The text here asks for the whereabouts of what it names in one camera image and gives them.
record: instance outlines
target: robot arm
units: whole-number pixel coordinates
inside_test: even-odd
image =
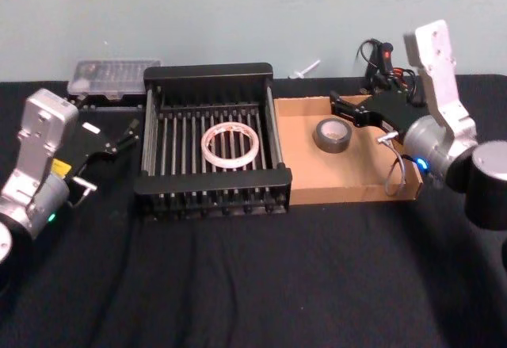
[[[466,194],[465,213],[472,222],[507,229],[507,141],[478,144],[475,122],[459,100],[447,24],[420,27],[405,43],[410,64],[422,77],[427,106],[413,106],[399,90],[357,106],[331,94],[333,114],[357,127],[381,128],[433,182]]]
[[[13,256],[23,254],[55,217],[73,191],[81,200],[97,187],[78,175],[97,159],[114,159],[136,143],[134,120],[110,142],[100,129],[78,123],[78,108],[41,89],[26,100],[16,167],[0,192],[0,292],[10,276]]]

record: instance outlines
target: yellow label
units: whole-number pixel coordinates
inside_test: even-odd
[[[70,164],[66,164],[58,159],[53,159],[53,164],[51,165],[51,171],[60,176],[62,179],[67,176],[71,168],[72,166]]]

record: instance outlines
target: clear plastic case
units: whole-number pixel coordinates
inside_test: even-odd
[[[148,67],[160,67],[157,59],[83,60],[76,66],[67,91],[118,101],[126,95],[145,94],[143,75]]]

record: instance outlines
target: gray wall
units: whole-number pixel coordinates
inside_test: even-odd
[[[286,77],[360,75],[356,48],[443,18],[459,73],[507,73],[505,0],[0,0],[0,80],[67,79],[78,59],[170,65],[267,61]]]

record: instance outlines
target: blue led light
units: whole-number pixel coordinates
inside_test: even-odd
[[[428,163],[424,159],[417,158],[416,163],[421,168],[421,170],[428,170]]]

